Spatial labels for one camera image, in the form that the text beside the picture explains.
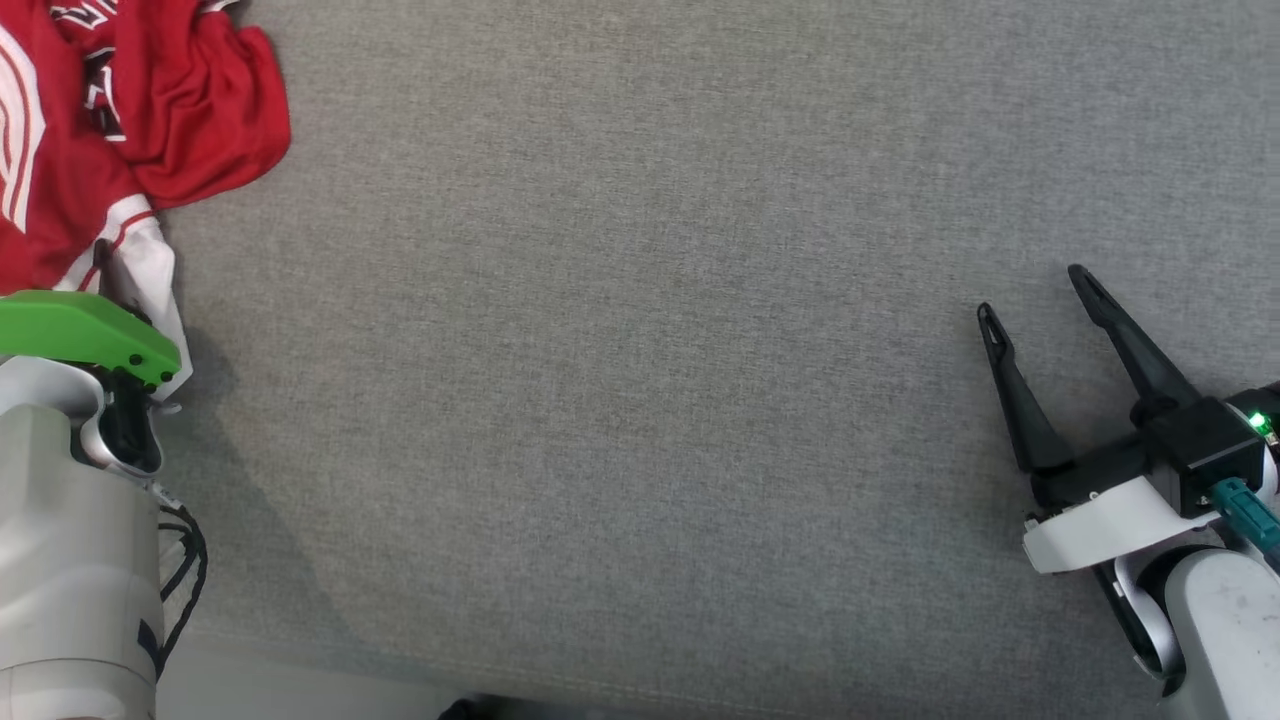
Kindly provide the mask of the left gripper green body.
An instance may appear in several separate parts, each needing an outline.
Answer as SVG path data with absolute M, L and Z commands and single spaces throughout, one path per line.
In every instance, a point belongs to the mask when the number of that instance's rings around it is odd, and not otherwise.
M 0 356 L 122 369 L 154 387 L 183 366 L 170 338 L 110 299 L 51 290 L 0 297 Z

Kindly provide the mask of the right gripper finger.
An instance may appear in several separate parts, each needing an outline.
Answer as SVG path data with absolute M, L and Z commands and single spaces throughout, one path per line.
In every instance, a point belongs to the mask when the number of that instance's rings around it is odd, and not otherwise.
M 1201 392 L 1093 273 L 1082 264 L 1071 264 L 1068 275 L 1087 315 L 1107 334 L 1134 384 L 1133 425 L 1143 427 L 1201 398 Z
M 1074 452 L 1021 374 L 1012 341 L 991 304 L 977 307 L 977 322 L 1019 469 L 1042 473 L 1068 465 Z

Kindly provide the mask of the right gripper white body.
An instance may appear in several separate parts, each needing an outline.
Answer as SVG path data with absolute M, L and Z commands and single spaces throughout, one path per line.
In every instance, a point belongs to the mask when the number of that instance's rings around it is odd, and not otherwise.
M 1021 547 L 1041 574 L 1075 571 L 1147 550 L 1207 525 L 1216 512 L 1193 505 L 1184 518 L 1164 496 L 1179 478 L 1140 439 L 1119 439 L 1075 455 L 1061 439 L 1021 445 L 1039 512 Z

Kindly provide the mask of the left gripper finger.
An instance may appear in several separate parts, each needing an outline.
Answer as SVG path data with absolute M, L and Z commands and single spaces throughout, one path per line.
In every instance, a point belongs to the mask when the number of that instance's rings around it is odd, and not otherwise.
M 150 315 L 142 309 L 140 301 L 133 297 L 132 291 L 122 283 L 123 281 L 128 281 L 128 273 L 122 266 L 118 266 L 114 246 L 106 238 L 97 238 L 93 243 L 93 270 L 96 272 L 96 287 L 100 296 L 123 307 L 143 324 L 151 325 Z

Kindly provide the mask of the red white basketball jersey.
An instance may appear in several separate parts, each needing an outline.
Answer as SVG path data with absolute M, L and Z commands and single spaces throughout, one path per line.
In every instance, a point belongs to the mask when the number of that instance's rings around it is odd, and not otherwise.
M 0 297 L 97 293 L 93 243 L 192 373 L 159 213 L 248 184 L 291 145 L 280 65 L 238 0 L 0 0 Z

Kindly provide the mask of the grey fabric sofa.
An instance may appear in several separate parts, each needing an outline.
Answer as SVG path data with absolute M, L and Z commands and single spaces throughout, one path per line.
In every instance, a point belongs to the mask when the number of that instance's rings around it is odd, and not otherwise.
M 1280 380 L 1280 0 L 243 0 L 293 141 L 169 211 L 163 482 L 211 568 L 163 720 L 1157 720 L 1036 506 Z

